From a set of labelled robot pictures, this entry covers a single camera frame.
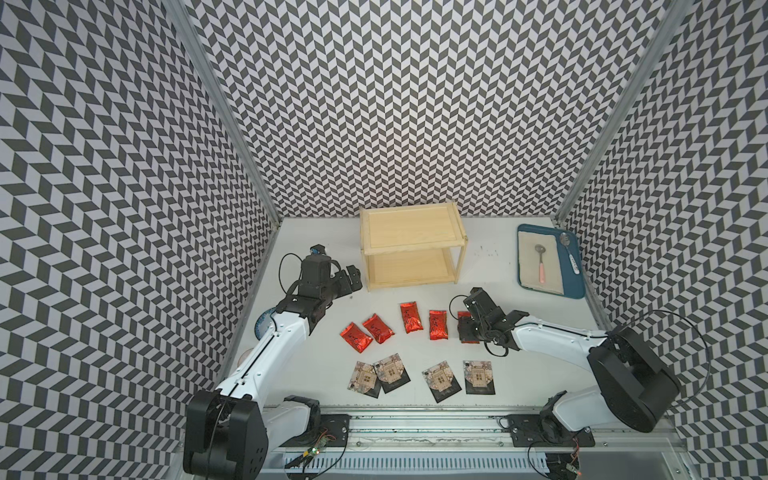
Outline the light wooden two-tier shelf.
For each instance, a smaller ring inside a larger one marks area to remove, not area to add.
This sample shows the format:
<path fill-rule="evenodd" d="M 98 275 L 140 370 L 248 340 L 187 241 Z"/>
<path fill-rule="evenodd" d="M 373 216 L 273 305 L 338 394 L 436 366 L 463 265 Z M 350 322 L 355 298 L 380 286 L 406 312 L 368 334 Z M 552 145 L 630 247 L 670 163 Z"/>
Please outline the light wooden two-tier shelf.
<path fill-rule="evenodd" d="M 360 211 L 360 246 L 370 290 L 456 283 L 468 236 L 456 203 Z"/>

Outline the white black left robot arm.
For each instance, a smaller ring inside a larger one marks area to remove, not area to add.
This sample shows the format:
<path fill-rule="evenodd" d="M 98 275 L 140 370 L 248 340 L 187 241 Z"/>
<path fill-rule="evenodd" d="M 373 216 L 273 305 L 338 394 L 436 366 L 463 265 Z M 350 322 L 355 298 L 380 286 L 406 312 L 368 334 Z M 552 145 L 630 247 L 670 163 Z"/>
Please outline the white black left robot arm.
<path fill-rule="evenodd" d="M 186 409 L 183 469 L 204 479 L 254 479 L 268 454 L 289 441 L 312 445 L 322 435 L 318 401 L 291 395 L 265 405 L 280 384 L 283 364 L 305 343 L 334 300 L 362 287 L 361 272 L 311 247 L 299 278 L 255 327 L 257 345 L 212 390 L 197 392 Z"/>

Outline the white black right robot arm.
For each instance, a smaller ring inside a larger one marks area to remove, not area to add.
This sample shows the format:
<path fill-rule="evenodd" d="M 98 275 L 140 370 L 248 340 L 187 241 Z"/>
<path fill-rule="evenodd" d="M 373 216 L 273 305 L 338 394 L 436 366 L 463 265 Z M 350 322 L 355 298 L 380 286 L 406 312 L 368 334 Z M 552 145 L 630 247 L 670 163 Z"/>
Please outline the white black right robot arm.
<path fill-rule="evenodd" d="M 539 431 L 551 443 L 615 422 L 649 433 L 681 394 L 671 367 L 628 326 L 585 330 L 521 310 L 504 312 L 480 287 L 462 302 L 470 314 L 465 332 L 484 346 L 500 346 L 504 356 L 512 351 L 544 354 L 592 374 L 594 386 L 558 392 L 540 411 Z"/>

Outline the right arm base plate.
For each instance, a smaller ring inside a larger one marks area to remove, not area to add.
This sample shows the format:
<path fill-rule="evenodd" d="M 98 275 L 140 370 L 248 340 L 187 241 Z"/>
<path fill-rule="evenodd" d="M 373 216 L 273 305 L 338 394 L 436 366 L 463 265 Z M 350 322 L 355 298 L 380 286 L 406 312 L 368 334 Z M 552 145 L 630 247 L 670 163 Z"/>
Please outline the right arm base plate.
<path fill-rule="evenodd" d="M 533 444 L 550 447 L 594 447 L 596 441 L 585 429 L 569 431 L 554 417 L 542 418 L 539 414 L 511 414 L 505 417 L 507 429 L 515 447 Z"/>

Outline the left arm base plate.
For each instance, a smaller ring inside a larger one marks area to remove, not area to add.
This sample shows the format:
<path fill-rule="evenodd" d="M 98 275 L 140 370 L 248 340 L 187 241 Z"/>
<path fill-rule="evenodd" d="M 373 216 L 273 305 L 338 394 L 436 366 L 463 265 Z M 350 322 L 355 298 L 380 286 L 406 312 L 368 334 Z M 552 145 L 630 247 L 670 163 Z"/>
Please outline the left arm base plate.
<path fill-rule="evenodd" d="M 344 447 L 348 443 L 351 416 L 347 414 L 322 414 L 316 426 L 308 433 L 293 437 L 282 447 L 310 447 L 325 439 L 326 447 Z"/>

